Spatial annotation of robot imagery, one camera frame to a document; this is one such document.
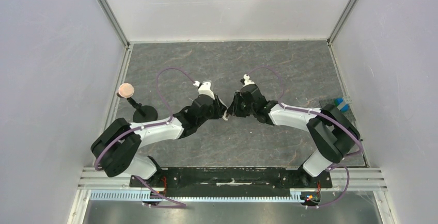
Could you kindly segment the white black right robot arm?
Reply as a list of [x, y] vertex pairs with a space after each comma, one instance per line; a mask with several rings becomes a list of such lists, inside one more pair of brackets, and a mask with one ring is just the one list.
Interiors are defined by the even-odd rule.
[[311, 187], [319, 175], [340, 163], [357, 146], [362, 148], [360, 134], [349, 119], [333, 104], [323, 108], [302, 108], [267, 100], [255, 84], [246, 85], [234, 94], [227, 115], [253, 116], [268, 125], [287, 126], [306, 131], [316, 151], [299, 167], [299, 182]]

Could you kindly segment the red and white remote control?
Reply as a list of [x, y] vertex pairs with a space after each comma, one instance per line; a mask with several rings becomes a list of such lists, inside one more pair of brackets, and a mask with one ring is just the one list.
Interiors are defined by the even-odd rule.
[[225, 121], [229, 120], [229, 114], [227, 112], [224, 113], [224, 115], [222, 116], [222, 119]]

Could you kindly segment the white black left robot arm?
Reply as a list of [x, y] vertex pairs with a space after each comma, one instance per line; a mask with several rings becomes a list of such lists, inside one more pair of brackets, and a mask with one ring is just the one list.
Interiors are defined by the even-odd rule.
[[224, 119], [227, 106], [215, 94], [200, 94], [191, 105], [173, 114], [171, 119], [128, 123], [118, 118], [94, 141], [90, 150], [96, 158], [96, 170], [109, 177], [122, 173], [139, 176], [150, 187], [161, 183], [162, 173], [149, 157], [138, 150], [146, 145], [186, 138], [208, 120]]

